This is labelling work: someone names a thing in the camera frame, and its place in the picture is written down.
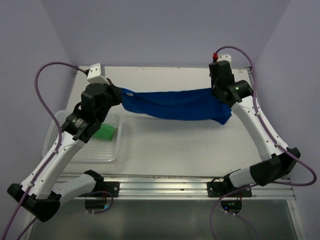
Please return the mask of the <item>green microfiber towel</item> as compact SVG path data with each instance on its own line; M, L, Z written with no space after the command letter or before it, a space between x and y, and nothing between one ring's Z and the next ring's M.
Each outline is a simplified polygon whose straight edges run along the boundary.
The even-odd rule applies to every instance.
M92 137L102 141L111 141L113 139L114 133L117 130L117 127L114 127L106 123L102 123L99 130L96 133L94 133Z

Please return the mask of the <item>blue microfiber towel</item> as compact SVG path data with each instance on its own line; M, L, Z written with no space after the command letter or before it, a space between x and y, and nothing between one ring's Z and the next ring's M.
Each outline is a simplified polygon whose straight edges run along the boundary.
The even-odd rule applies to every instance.
M212 95L210 88L134 92L123 88L122 106L128 112L159 119L179 121L213 120L224 125L232 116L231 109Z

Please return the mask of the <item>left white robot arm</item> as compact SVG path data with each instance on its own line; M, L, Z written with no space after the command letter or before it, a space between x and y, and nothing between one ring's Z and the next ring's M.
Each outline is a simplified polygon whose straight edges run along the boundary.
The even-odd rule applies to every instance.
M61 125L61 133L37 168L7 193L41 222L50 220L64 203L81 195L99 196L103 177L93 170L56 186L56 181L77 152L101 128L111 107L122 103L122 90L113 84L91 83L81 101Z

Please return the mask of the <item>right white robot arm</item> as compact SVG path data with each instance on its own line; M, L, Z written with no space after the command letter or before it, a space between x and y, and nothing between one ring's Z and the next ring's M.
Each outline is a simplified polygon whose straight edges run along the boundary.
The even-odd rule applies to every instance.
M265 186L288 175L301 156L299 150L288 147L277 136L254 100L252 87L245 80L235 81L228 61L212 62L208 67L213 95L241 120L261 159L259 163L225 175L223 192L232 197L241 187L251 184Z

